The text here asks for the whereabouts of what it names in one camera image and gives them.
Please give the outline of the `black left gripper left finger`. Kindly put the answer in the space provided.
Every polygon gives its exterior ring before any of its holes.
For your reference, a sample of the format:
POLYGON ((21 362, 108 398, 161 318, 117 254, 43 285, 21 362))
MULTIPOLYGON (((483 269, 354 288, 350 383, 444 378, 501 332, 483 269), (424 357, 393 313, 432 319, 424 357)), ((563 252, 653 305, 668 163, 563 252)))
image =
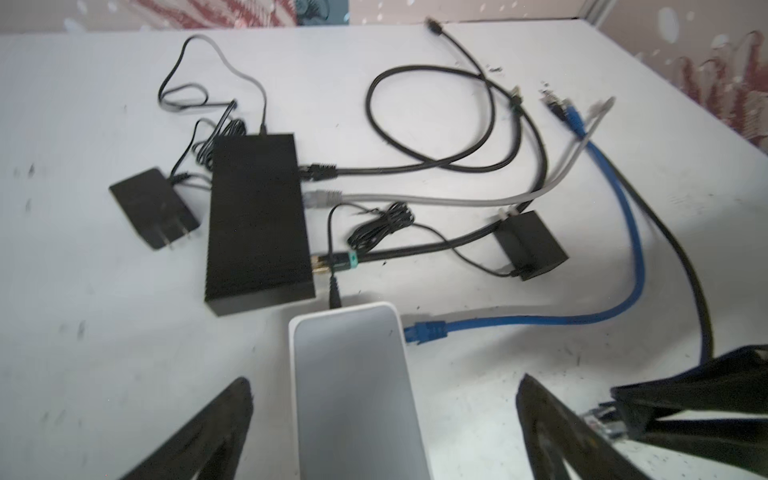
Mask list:
POLYGON ((234 380, 126 479, 233 479, 253 415, 249 381, 234 380))

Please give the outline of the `small black adapter block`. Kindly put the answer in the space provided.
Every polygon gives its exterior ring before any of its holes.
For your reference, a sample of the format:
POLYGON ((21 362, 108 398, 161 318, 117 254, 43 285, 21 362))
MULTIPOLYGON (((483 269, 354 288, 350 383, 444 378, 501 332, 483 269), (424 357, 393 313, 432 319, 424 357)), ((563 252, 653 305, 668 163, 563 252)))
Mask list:
POLYGON ((494 237, 522 281, 549 273, 569 259, 535 211, 502 220, 494 237))

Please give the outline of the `black network switch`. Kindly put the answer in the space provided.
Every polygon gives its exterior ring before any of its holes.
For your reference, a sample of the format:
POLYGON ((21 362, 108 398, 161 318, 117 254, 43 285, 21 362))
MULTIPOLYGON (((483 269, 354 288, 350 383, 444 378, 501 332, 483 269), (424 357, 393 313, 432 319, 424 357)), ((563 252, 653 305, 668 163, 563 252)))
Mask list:
POLYGON ((220 137, 212 159, 208 307, 225 316, 314 298, 293 135, 220 137))

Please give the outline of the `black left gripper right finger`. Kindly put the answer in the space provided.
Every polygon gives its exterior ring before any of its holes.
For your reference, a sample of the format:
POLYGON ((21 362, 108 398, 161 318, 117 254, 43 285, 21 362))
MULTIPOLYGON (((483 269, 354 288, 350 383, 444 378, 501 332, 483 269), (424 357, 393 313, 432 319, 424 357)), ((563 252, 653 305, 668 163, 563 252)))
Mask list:
POLYGON ((531 375, 516 394, 516 408, 535 479, 646 479, 648 476, 595 433, 531 375))

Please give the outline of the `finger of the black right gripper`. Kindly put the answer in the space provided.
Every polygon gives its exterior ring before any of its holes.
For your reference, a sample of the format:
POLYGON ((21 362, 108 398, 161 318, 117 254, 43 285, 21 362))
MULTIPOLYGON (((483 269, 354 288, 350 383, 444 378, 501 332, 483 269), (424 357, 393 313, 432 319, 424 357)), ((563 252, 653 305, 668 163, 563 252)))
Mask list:
POLYGON ((614 387, 611 397, 651 419, 683 411, 765 414, 767 347, 740 347, 673 377, 614 387))
POLYGON ((767 477, 766 419, 651 421, 629 439, 767 477))

